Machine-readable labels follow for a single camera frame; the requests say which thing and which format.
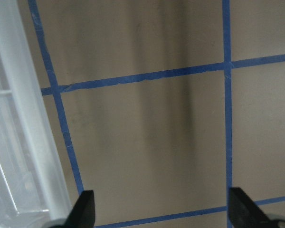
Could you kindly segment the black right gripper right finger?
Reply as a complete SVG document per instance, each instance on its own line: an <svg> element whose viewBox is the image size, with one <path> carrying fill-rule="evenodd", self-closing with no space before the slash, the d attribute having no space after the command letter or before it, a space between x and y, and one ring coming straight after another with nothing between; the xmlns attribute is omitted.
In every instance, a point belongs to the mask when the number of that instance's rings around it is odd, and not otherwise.
<svg viewBox="0 0 285 228"><path fill-rule="evenodd" d="M229 189L228 218L235 228L276 227L276 223L239 187Z"/></svg>

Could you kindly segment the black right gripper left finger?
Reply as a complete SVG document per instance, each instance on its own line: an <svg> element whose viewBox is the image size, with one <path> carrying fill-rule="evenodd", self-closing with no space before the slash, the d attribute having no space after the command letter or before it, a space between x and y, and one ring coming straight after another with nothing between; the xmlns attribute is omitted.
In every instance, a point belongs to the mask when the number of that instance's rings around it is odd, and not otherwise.
<svg viewBox="0 0 285 228"><path fill-rule="evenodd" d="M93 190L83 191L68 215L65 228L93 228L95 225L95 197Z"/></svg>

